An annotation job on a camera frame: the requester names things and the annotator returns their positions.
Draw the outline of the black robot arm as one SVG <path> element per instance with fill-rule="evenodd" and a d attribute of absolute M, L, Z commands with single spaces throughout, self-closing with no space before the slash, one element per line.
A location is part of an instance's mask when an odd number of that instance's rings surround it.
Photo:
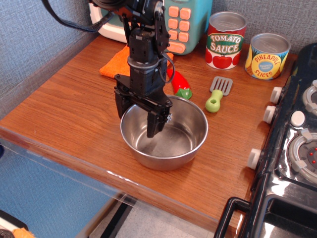
<path fill-rule="evenodd" d="M 170 116 L 171 100 L 163 88 L 170 35 L 165 26 L 165 7 L 161 0 L 94 0 L 93 5 L 122 17 L 129 56 L 129 75 L 115 75 L 118 115 L 136 104 L 147 111 L 147 137 L 161 132 Z"/>

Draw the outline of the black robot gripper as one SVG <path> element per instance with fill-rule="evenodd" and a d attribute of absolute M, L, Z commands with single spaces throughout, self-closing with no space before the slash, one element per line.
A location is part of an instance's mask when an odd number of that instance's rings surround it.
<path fill-rule="evenodd" d="M 148 112 L 147 138 L 153 138 L 164 128 L 165 122 L 170 120 L 169 109 L 172 103 L 163 92 L 166 79 L 167 64 L 173 64 L 170 58 L 156 59 L 150 63 L 141 63 L 128 59 L 130 75 L 117 74 L 115 87 L 115 102 L 118 116 L 133 105 Z"/>

